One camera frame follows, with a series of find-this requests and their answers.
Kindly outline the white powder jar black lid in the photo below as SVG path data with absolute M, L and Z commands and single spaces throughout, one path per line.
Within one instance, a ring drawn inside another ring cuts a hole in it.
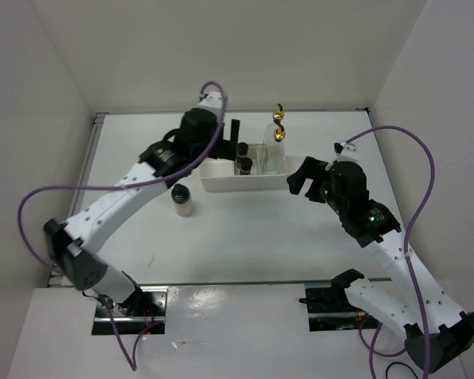
M 171 199 L 179 216 L 187 217 L 193 213 L 194 203 L 187 186 L 175 184 L 171 190 Z

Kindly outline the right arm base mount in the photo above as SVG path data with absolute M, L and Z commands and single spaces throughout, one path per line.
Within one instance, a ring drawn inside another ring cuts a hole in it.
M 307 320 L 311 332 L 330 332 L 376 329 L 378 322 L 367 312 L 352 306 L 344 290 L 364 275 L 349 269 L 328 282 L 307 283 L 305 295 L 298 300 L 307 308 Z

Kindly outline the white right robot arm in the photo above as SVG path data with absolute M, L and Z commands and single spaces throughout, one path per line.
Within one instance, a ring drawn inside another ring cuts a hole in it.
M 404 341 L 411 360 L 435 373 L 474 343 L 474 312 L 458 305 L 438 284 L 411 247 L 393 213 L 371 199 L 367 176 L 351 161 L 327 163 L 306 157 L 287 178 L 290 193 L 328 205 L 363 253 L 385 270 L 399 290 L 397 300 L 376 288 L 361 272 L 349 269 L 331 281 L 330 301 L 339 310 L 352 306 L 369 313 Z

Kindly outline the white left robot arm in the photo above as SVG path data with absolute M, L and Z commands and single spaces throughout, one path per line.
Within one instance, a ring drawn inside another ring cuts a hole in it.
M 179 128 L 167 132 L 161 141 L 139 155 L 116 191 L 106 192 L 61 223 L 51 219 L 44 224 L 51 259 L 79 291 L 95 291 L 113 301 L 113 306 L 126 316 L 150 302 L 130 276 L 105 262 L 98 253 L 131 216 L 188 176 L 185 167 L 195 163 L 205 149 L 211 158 L 235 158 L 240 121 L 231 120 L 231 136 L 227 140 L 217 125 L 215 111 L 201 107 L 187 111 Z

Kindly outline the glass oil bottle gold spout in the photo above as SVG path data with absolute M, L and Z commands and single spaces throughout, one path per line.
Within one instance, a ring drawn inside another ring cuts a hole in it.
M 265 132 L 264 172 L 278 174 L 284 165 L 284 140 L 286 132 L 277 124 L 271 123 Z

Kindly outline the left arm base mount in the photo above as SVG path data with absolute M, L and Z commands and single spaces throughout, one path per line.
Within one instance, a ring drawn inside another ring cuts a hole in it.
M 104 304 L 97 299 L 93 290 L 83 291 L 85 298 L 96 300 L 96 308 L 92 323 L 94 336 L 113 335 L 110 314 L 115 320 L 120 335 L 137 335 L 143 329 L 149 335 L 163 335 L 165 332 L 165 316 L 167 310 L 167 293 L 165 286 L 142 286 L 145 300 L 133 310 L 125 310 L 118 303 L 104 298 Z

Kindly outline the spice jar black lid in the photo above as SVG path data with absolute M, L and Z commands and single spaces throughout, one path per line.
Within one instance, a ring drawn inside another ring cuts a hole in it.
M 253 166 L 253 160 L 244 157 L 239 159 L 239 174 L 240 175 L 249 175 Z
M 236 146 L 236 159 L 247 158 L 249 145 L 246 142 L 239 142 Z

